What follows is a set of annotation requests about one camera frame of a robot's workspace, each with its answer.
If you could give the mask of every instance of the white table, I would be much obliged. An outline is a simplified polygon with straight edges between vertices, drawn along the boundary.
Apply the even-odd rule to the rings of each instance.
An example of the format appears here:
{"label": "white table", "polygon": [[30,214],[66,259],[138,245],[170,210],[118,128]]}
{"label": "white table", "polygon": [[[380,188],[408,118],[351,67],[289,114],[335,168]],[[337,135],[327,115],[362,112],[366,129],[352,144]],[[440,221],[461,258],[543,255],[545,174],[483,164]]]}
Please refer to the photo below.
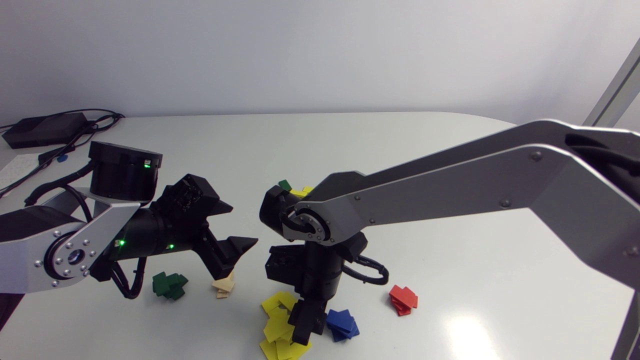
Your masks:
{"label": "white table", "polygon": [[[266,279],[272,245],[287,242],[258,219],[266,190],[281,179],[314,186],[328,174],[370,174],[512,126],[455,113],[352,113],[125,119],[95,140],[164,154],[158,196],[186,173],[209,180],[235,207],[209,218],[218,238],[260,241],[236,266],[229,299],[216,300],[192,252],[149,258],[138,299],[89,278],[28,294],[0,333],[0,359],[262,359],[267,316],[259,304],[292,288]],[[5,143],[0,154],[11,155]],[[33,152],[32,149],[21,152]],[[0,199],[22,206],[38,184],[84,165],[70,154]],[[90,176],[76,183],[88,186]],[[333,343],[312,335],[303,359],[608,359],[632,290],[588,268],[529,210],[367,228],[365,255],[390,270],[387,286],[343,276],[331,309],[349,309],[361,335]],[[132,277],[134,262],[125,262]],[[151,276],[184,274],[186,295],[156,297]],[[420,306],[398,317],[393,284]]]}

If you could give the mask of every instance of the red block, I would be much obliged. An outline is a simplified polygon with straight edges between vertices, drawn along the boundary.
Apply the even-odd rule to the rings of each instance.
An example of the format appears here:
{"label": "red block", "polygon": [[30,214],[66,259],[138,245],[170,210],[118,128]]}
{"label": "red block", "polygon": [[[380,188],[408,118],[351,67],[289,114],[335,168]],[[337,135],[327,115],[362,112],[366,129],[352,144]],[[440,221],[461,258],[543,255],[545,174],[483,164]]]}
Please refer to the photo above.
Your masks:
{"label": "red block", "polygon": [[402,289],[400,286],[394,285],[389,295],[407,307],[418,308],[418,296],[406,286]]}

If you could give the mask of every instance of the colored foam piece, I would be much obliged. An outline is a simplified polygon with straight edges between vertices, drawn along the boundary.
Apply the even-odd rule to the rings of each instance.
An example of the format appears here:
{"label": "colored foam piece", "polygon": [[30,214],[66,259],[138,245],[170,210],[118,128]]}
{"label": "colored foam piece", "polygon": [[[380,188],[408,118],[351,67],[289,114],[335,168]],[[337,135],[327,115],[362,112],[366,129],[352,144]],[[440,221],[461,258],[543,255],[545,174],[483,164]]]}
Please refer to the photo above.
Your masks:
{"label": "colored foam piece", "polygon": [[311,348],[311,343],[302,345],[299,343],[291,343],[291,359],[299,359],[305,352]]}
{"label": "colored foam piece", "polygon": [[280,301],[280,303],[289,311],[292,311],[293,305],[295,305],[298,300],[296,300],[296,298],[288,291],[281,291],[278,293],[278,301]]}
{"label": "colored foam piece", "polygon": [[164,294],[167,294],[169,291],[171,291],[171,287],[169,286],[169,283],[166,280],[166,274],[164,272],[161,272],[160,274],[156,274],[155,276],[153,276],[152,280],[153,280],[152,289],[154,290],[154,293],[156,293],[157,296],[162,296]]}
{"label": "colored foam piece", "polygon": [[282,291],[280,291],[276,295],[273,295],[272,297],[270,297],[267,300],[262,302],[261,305],[262,305],[262,308],[263,308],[265,313],[268,314],[271,310],[273,310],[276,307],[280,306],[280,294],[281,293],[282,293]]}
{"label": "colored foam piece", "polygon": [[299,197],[299,198],[303,198],[303,197],[305,197],[305,196],[307,196],[307,195],[308,195],[308,194],[307,194],[307,193],[305,193],[305,192],[301,192],[301,191],[293,190],[293,189],[289,190],[289,192],[290,192],[290,193],[292,193],[293,195],[295,195],[295,196]]}
{"label": "colored foam piece", "polygon": [[400,286],[394,285],[389,295],[408,307],[418,307],[418,296],[406,286],[400,288]]}
{"label": "colored foam piece", "polygon": [[291,185],[289,185],[289,182],[286,180],[279,181],[278,186],[283,188],[284,190],[287,190],[288,192],[291,191]]}
{"label": "colored foam piece", "polygon": [[353,328],[355,320],[353,316],[349,314],[349,310],[329,310],[329,314],[326,317],[326,323],[332,327],[338,327],[348,333]]}
{"label": "colored foam piece", "polygon": [[277,339],[276,353],[278,354],[278,360],[286,360],[291,357],[291,343],[287,340]]}
{"label": "colored foam piece", "polygon": [[189,282],[189,279],[184,277],[182,274],[178,275],[178,277],[180,286],[184,286],[187,282]]}
{"label": "colored foam piece", "polygon": [[224,279],[216,280],[211,285],[213,287],[219,289],[219,290],[224,290],[224,291],[230,293],[231,290],[233,290],[234,285],[236,285],[236,284],[234,283],[233,280],[231,280],[231,279],[229,279],[227,277],[227,278],[224,278]]}
{"label": "colored foam piece", "polygon": [[263,331],[265,337],[270,343],[276,341],[278,338],[294,329],[293,325],[287,323],[287,318],[288,316],[274,316],[269,318],[267,326],[265,326]]}
{"label": "colored foam piece", "polygon": [[171,274],[166,277],[166,282],[169,283],[169,287],[171,288],[175,285],[180,284],[180,277],[178,276],[178,274]]}
{"label": "colored foam piece", "polygon": [[260,343],[262,352],[268,360],[278,360],[278,350],[276,349],[276,343],[270,343],[267,339],[262,340]]}
{"label": "colored foam piece", "polygon": [[176,287],[172,291],[169,292],[167,298],[171,298],[173,300],[178,300],[184,295],[184,290],[181,287]]}

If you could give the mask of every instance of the bolt head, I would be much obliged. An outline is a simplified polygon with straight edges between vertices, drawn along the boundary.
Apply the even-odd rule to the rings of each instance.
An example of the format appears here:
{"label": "bolt head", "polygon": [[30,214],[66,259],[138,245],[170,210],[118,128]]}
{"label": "bolt head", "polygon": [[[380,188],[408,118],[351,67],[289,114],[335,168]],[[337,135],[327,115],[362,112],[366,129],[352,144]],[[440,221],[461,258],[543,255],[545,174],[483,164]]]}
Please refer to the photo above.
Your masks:
{"label": "bolt head", "polygon": [[542,160],[542,152],[534,151],[534,152],[529,154],[529,158],[532,159],[535,162],[538,162],[538,161]]}
{"label": "bolt head", "polygon": [[622,254],[624,256],[638,256],[640,255],[640,249],[638,249],[637,246],[630,246],[628,248],[626,248]]}

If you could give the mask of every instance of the metal frame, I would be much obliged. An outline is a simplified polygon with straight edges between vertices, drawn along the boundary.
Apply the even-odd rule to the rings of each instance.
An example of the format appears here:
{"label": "metal frame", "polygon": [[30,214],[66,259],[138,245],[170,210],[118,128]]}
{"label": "metal frame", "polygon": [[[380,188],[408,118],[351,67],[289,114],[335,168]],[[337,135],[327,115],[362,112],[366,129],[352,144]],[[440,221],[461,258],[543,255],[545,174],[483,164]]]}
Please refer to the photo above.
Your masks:
{"label": "metal frame", "polygon": [[584,121],[584,126],[613,127],[640,92],[640,39],[600,100]]}

